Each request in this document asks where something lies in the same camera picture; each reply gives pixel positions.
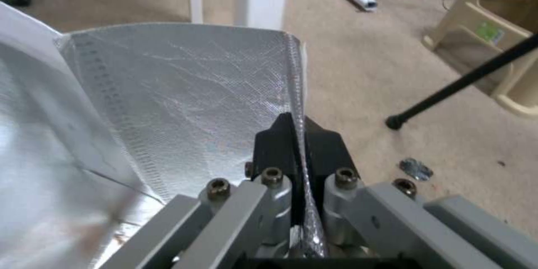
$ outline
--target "beige plastic stool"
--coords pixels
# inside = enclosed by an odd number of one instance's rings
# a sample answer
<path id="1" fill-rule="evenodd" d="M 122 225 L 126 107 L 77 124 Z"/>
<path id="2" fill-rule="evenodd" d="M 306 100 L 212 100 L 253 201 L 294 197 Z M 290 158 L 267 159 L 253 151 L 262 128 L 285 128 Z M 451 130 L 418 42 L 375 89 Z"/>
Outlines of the beige plastic stool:
<path id="1" fill-rule="evenodd" d="M 538 32 L 538 0 L 457 0 L 422 42 L 434 50 L 458 29 L 492 49 L 506 50 Z M 513 62 L 491 97 L 519 116 L 538 117 L 537 61 L 538 50 Z"/>

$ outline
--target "black pole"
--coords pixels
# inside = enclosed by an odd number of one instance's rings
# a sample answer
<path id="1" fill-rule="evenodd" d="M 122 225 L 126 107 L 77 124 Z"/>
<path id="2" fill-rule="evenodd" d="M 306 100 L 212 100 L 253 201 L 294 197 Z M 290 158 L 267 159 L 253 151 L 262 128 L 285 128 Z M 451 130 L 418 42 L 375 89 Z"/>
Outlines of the black pole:
<path id="1" fill-rule="evenodd" d="M 385 120 L 385 124 L 390 129 L 400 129 L 402 125 L 407 122 L 407 120 L 413 118 L 417 114 L 420 114 L 424 110 L 427 110 L 428 108 L 434 106 L 442 100 L 450 97 L 454 93 L 459 92 L 465 87 L 468 87 L 469 85 L 491 74 L 499 68 L 503 68 L 503 66 L 510 63 L 511 61 L 526 55 L 536 47 L 538 47 L 538 34 L 532 35 L 531 37 L 521 41 L 517 45 L 506 50 L 504 53 L 497 55 L 495 58 L 487 61 L 480 67 L 469 72 L 465 76 L 462 76 L 451 84 L 446 85 L 446 87 L 444 87 L 440 91 L 434 93 L 433 95 L 430 95 L 422 102 L 416 104 L 415 106 L 409 108 L 401 114 L 389 116 L 388 119 Z"/>

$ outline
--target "aluminum foil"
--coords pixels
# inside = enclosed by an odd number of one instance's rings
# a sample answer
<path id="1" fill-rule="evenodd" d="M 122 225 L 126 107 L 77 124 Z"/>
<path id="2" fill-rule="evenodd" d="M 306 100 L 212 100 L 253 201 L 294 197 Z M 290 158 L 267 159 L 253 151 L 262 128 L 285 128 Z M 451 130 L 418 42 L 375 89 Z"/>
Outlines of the aluminum foil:
<path id="1" fill-rule="evenodd" d="M 237 184 L 254 135 L 282 112 L 306 164 L 305 62 L 291 35 L 132 24 L 60 37 L 35 20 L 11 26 L 19 17 L 2 29 L 15 35 L 0 31 L 0 267 L 97 267 L 174 195 L 214 177 Z M 302 243 L 324 256 L 305 195 Z"/>
<path id="2" fill-rule="evenodd" d="M 56 50 L 60 34 L 2 3 L 0 23 L 0 268 L 92 266 L 118 227 L 161 204 Z"/>
<path id="3" fill-rule="evenodd" d="M 304 158 L 300 42 L 283 32 L 136 24 L 71 34 L 62 55 L 133 165 L 164 200 L 196 196 L 209 179 L 243 179 L 254 134 L 294 117 Z M 306 188 L 305 253 L 325 256 Z"/>

